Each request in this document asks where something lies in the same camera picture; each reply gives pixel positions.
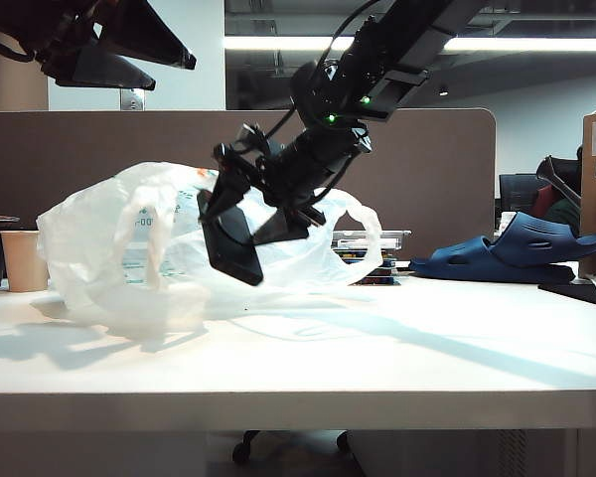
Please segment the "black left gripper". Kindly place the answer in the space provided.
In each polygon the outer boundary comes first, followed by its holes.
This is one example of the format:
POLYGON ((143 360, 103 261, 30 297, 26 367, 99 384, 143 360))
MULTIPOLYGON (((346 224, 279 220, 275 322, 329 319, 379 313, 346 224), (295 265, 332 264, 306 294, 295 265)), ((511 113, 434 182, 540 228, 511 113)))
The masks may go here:
POLYGON ((0 1, 0 55, 36 61, 57 85, 153 90, 123 58, 193 70, 197 59, 148 1, 0 1))

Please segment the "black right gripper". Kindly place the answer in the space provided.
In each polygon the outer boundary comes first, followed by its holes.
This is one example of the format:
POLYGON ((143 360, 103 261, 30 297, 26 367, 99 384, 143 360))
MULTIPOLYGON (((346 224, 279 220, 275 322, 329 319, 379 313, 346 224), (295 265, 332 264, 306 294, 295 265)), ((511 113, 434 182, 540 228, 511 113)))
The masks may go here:
POLYGON ((363 152, 363 129, 311 126, 280 147, 257 126, 243 126, 233 145, 215 148, 220 171, 212 191, 198 193, 199 221, 213 222, 238 204, 252 187, 276 212, 253 234, 255 245, 305 239, 308 228, 325 222, 313 205, 314 190, 335 184, 363 152))

